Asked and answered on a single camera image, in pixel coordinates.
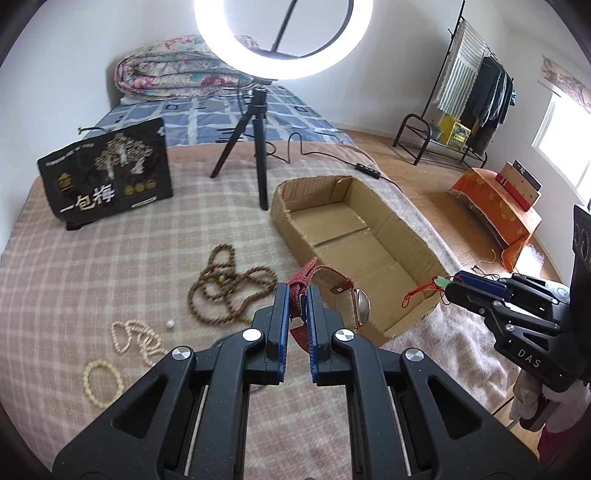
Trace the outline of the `gloved right hand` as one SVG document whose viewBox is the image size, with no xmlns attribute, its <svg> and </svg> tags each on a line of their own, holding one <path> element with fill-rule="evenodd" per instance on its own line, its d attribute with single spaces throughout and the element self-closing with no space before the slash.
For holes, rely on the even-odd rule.
<svg viewBox="0 0 591 480">
<path fill-rule="evenodd" d="M 590 407 L 590 386 L 581 380 L 576 380 L 566 391 L 559 393 L 526 371 L 519 373 L 513 386 L 513 396 L 509 414 L 513 421 L 532 420 L 543 400 L 554 406 L 541 423 L 543 429 L 537 451 L 542 465 L 548 464 L 567 444 L 575 425 Z"/>
</svg>

